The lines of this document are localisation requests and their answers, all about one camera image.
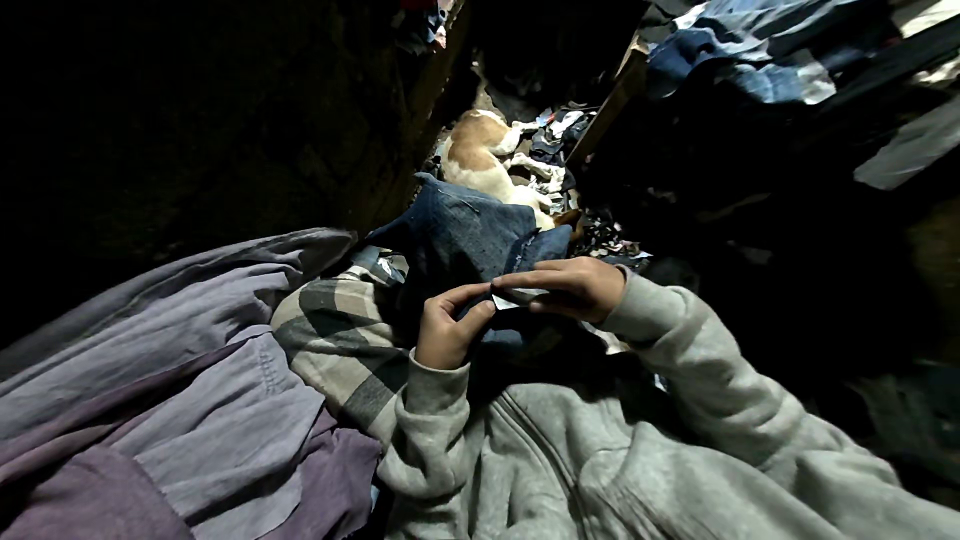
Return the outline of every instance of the blue cloth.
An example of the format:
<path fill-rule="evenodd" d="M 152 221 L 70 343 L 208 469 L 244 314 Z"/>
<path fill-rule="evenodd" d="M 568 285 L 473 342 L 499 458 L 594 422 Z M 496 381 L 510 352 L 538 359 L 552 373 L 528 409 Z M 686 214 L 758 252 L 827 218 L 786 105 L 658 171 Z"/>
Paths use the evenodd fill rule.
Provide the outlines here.
<path fill-rule="evenodd" d="M 423 188 L 414 204 L 367 237 L 371 245 L 402 253 L 410 264 L 397 306 L 410 325 L 408 332 L 416 333 L 414 325 L 428 298 L 463 284 L 532 270 L 541 260 L 566 257 L 569 226 L 540 233 L 528 207 L 505 205 L 479 191 L 438 182 L 429 174 L 417 177 Z M 460 316 L 471 307 L 465 307 Z M 468 359 L 529 364 L 559 348 L 580 358 L 586 350 L 600 355 L 605 350 L 596 336 L 571 319 L 514 309 L 493 317 Z"/>
<path fill-rule="evenodd" d="M 651 97 L 673 94 L 707 61 L 763 103 L 820 103 L 836 89 L 806 48 L 879 0 L 712 0 L 650 55 Z"/>

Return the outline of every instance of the dog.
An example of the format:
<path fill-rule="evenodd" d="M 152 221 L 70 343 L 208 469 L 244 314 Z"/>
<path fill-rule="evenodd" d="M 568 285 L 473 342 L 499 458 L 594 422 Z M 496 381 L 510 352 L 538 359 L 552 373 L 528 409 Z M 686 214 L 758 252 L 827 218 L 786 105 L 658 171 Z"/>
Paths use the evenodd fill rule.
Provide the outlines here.
<path fill-rule="evenodd" d="M 440 154 L 444 180 L 486 193 L 508 205 L 530 207 L 541 231 L 556 227 L 543 212 L 550 208 L 550 198 L 526 185 L 514 185 L 506 167 L 497 156 L 516 150 L 525 126 L 508 127 L 488 110 L 468 110 L 460 117 Z"/>

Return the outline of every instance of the person's right hand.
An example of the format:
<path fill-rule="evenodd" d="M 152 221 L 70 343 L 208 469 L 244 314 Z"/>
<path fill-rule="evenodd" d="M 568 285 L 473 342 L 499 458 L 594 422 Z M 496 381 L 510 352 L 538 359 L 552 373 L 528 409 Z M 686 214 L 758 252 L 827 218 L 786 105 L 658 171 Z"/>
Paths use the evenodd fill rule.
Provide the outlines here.
<path fill-rule="evenodd" d="M 534 313 L 559 313 L 588 323 L 602 323 L 620 305 L 627 280 L 623 272 L 595 258 L 545 260 L 533 272 L 493 280 L 501 288 L 541 288 L 551 292 L 531 304 Z"/>

